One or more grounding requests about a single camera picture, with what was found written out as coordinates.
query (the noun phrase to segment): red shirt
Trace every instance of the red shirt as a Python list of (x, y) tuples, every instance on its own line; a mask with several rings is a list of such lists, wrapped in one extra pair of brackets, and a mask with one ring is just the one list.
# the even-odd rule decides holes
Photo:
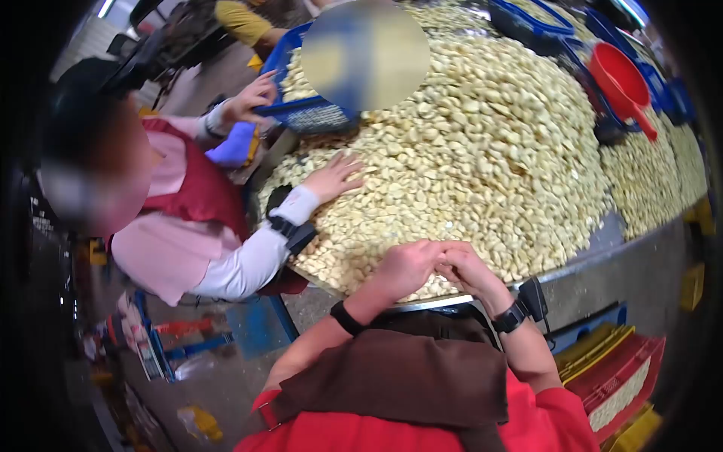
[[(266, 391), (253, 409), (279, 393)], [(582, 401), (564, 388), (535, 395), (507, 371), (510, 421), (500, 425), (502, 443), (516, 451), (599, 451)], [(302, 412), (270, 432), (242, 440), (234, 452), (463, 452), (454, 433), (351, 413)]]

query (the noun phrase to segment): red crate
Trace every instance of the red crate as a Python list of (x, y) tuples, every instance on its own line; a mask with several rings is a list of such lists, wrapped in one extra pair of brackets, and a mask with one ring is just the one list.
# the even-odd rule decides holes
[(593, 367), (565, 385), (569, 391), (580, 396), (585, 412), (590, 414), (612, 396), (650, 358), (650, 369), (640, 393), (627, 407), (616, 414), (610, 423), (595, 432), (599, 443), (615, 433), (625, 421), (633, 416), (653, 392), (664, 348), (665, 338), (647, 338), (631, 334)]

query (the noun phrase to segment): hand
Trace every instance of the hand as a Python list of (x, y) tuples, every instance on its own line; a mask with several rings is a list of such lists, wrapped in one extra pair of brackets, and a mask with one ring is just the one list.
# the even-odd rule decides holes
[(223, 122), (225, 124), (235, 124), (237, 122), (265, 124), (268, 119), (254, 114), (252, 109), (259, 106), (269, 106), (276, 99), (276, 85), (271, 79), (275, 73), (275, 70), (266, 72), (231, 100), (224, 103)]
[(443, 243), (444, 259), (435, 268), (437, 273), (448, 281), (460, 283), (465, 291), (482, 300), (489, 315), (494, 317), (504, 312), (512, 304), (512, 296), (505, 284), (479, 258), (472, 245), (457, 240)]
[(351, 189), (364, 185), (364, 180), (347, 181), (352, 173), (364, 167), (362, 162), (356, 162), (356, 155), (344, 157), (342, 151), (336, 153), (324, 168), (311, 173), (301, 184), (319, 197), (320, 204), (329, 202), (335, 197)]
[(387, 250), (369, 283), (390, 303), (419, 290), (443, 262), (443, 242), (419, 240)]

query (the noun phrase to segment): red apron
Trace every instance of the red apron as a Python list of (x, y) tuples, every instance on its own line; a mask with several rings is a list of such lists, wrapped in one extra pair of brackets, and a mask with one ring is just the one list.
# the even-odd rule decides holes
[[(159, 210), (168, 216), (185, 221), (218, 221), (232, 230), (241, 242), (249, 238), (246, 209), (240, 187), (201, 151), (194, 140), (163, 119), (143, 119), (149, 132), (162, 132), (183, 140), (186, 145), (186, 176), (177, 193), (152, 196), (146, 199), (143, 210)], [(281, 277), (258, 291), (261, 295), (298, 294), (308, 281), (284, 268)]]

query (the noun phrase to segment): red plastic scoop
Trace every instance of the red plastic scoop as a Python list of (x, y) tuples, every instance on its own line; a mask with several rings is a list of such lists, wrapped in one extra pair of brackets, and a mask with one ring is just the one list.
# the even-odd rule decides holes
[(588, 69), (615, 114), (623, 121), (634, 118), (648, 140), (655, 141), (658, 132), (643, 113), (643, 108), (650, 105), (650, 91), (635, 64), (615, 46), (598, 43), (592, 49)]

